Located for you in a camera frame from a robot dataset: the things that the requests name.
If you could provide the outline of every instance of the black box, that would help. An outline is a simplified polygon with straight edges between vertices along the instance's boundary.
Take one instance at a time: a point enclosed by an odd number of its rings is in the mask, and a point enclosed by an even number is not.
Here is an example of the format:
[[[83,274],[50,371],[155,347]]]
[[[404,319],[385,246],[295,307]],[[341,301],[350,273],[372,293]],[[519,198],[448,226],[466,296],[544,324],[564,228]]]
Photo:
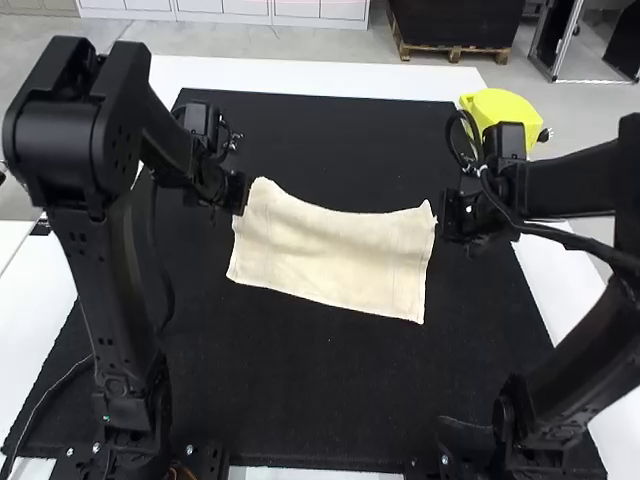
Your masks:
[[[511,47],[525,0],[390,0],[406,44]]]

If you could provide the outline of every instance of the drawer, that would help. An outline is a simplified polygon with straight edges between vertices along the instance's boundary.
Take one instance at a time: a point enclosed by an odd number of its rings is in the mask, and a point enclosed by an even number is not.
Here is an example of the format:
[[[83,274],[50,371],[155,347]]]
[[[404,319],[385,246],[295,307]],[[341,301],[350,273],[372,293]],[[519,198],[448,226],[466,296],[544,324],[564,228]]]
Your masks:
[[[364,20],[366,0],[320,0],[320,18]]]
[[[222,13],[222,0],[178,0],[178,11]]]
[[[267,0],[223,0],[222,10],[238,15],[269,15]]]
[[[320,0],[275,0],[275,14],[282,17],[320,18]]]
[[[127,10],[153,10],[156,12],[170,12],[169,0],[124,0]]]
[[[124,10],[124,0],[80,0],[82,8],[105,8],[108,10]]]

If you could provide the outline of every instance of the white towel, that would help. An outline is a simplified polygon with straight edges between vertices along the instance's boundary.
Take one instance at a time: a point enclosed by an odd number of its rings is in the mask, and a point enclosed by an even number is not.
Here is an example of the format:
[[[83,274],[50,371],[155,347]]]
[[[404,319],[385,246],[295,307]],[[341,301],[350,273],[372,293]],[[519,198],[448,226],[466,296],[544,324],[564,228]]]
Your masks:
[[[326,305],[422,324],[436,220],[429,202],[391,213],[345,213],[257,178],[227,277]]]

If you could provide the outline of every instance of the wooden pallet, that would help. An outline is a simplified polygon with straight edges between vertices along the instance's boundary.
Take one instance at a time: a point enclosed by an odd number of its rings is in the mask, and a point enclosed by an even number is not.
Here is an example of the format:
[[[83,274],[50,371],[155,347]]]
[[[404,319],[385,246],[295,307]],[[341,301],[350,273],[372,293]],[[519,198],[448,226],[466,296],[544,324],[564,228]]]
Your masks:
[[[470,53],[491,53],[495,55],[495,60],[498,65],[506,65],[509,62],[509,54],[511,48],[482,48],[482,47],[463,47],[463,46],[446,46],[446,45],[412,45],[406,43],[402,39],[398,22],[390,8],[387,9],[387,16],[391,25],[391,33],[393,39],[398,47],[398,54],[400,54],[400,60],[408,62],[411,60],[411,52],[446,52],[449,54],[449,63],[458,63],[462,52]]]

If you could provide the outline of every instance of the white table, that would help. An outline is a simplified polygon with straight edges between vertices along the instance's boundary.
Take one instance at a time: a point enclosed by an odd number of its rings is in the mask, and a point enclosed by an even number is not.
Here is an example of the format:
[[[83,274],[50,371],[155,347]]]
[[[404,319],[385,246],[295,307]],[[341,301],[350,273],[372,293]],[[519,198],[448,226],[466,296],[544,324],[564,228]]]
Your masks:
[[[168,108],[183,87],[454,102],[461,94],[485,87],[475,68],[192,57],[154,57],[150,82]],[[0,238],[5,228],[0,224]],[[76,297],[56,237],[29,237],[24,242],[19,237],[15,237],[13,247],[17,250],[22,245],[0,277],[0,385],[13,385],[0,396],[2,439]],[[529,236],[523,236],[514,249],[551,340],[557,344],[599,298],[603,280],[582,252],[567,252],[552,242]],[[640,390],[636,390],[592,423],[591,433],[611,480],[637,478],[640,471],[639,405]],[[18,462],[13,478],[45,479],[52,466],[50,460]],[[231,476],[252,480],[391,477],[267,468],[235,468]]]

